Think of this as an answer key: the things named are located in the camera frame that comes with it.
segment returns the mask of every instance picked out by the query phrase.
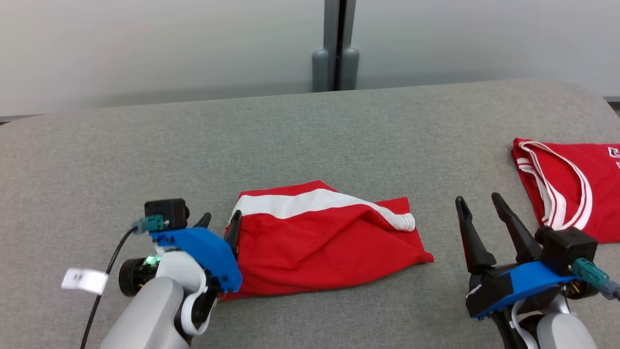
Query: cable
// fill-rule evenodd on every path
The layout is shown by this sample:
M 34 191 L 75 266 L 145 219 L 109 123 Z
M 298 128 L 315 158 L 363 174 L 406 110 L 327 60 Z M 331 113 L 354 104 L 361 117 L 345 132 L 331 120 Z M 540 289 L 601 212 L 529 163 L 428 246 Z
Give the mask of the cable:
M 114 254 L 112 254 L 112 258 L 110 259 L 110 263 L 108 264 L 108 268 L 105 270 L 106 274 L 110 274 L 112 271 L 112 265 L 114 265 L 114 261 L 118 256 L 118 252 L 120 252 L 120 248 L 123 246 L 129 235 L 135 232 L 138 229 L 137 226 L 133 226 L 130 230 L 127 230 L 127 233 L 120 239 L 118 243 L 117 249 L 114 250 Z M 80 349 L 84 349 L 86 347 L 86 340 L 88 339 L 88 333 L 91 331 L 92 321 L 95 318 L 95 313 L 97 312 L 97 307 L 99 306 L 99 301 L 101 301 L 101 295 L 98 294 L 97 298 L 95 298 L 95 303 L 92 305 L 91 316 L 88 318 L 88 322 L 86 323 L 86 329 L 84 329 L 84 336 L 82 337 L 82 344 L 80 345 Z

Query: white wall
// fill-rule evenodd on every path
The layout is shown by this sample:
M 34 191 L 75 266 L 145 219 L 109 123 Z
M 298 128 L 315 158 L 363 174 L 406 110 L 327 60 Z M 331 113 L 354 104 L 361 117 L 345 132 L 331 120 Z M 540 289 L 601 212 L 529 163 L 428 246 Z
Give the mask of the white wall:
M 0 116 L 304 93 L 322 0 L 3 0 Z
M 559 78 L 620 96 L 620 1 L 357 0 L 357 88 Z

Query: white cable tag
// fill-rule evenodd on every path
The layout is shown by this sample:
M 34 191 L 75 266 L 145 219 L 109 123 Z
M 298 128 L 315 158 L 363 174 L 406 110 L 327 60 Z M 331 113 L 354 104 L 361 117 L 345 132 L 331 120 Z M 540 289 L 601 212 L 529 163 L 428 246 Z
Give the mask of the white cable tag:
M 108 274 L 93 269 L 70 268 L 64 275 L 61 285 L 64 289 L 82 289 L 87 292 L 101 295 L 104 293 Z

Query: gray fabric surface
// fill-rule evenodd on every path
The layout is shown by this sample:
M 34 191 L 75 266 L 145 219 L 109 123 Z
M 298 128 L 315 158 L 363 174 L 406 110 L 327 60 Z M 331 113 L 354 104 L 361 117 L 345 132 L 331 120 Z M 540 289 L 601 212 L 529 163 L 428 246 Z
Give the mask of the gray fabric surface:
M 436 262 L 371 284 L 218 305 L 194 348 L 501 347 L 491 320 L 467 316 L 468 274 L 454 199 L 487 248 L 514 260 L 490 195 L 532 229 L 509 151 L 515 137 L 617 142 L 620 120 L 579 86 L 498 81 L 79 111 L 0 127 L 0 340 L 3 348 L 75 348 L 94 296 L 60 288 L 69 267 L 105 269 L 145 201 L 183 197 L 222 233 L 238 193 L 321 179 L 370 201 L 408 196 Z M 120 263 L 152 252 L 129 239 Z M 596 262 L 620 279 L 618 246 Z M 130 302 L 108 283 L 96 348 Z M 617 347 L 620 305 L 573 302 L 600 348 Z

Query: red shirt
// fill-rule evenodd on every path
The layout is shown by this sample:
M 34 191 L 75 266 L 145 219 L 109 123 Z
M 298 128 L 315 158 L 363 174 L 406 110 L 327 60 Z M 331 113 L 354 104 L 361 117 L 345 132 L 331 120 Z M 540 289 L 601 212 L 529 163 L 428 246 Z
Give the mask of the red shirt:
M 620 242 L 620 144 L 516 138 L 512 156 L 541 224 Z
M 352 287 L 432 262 L 406 197 L 377 203 L 321 181 L 244 191 L 241 290 L 226 299 Z

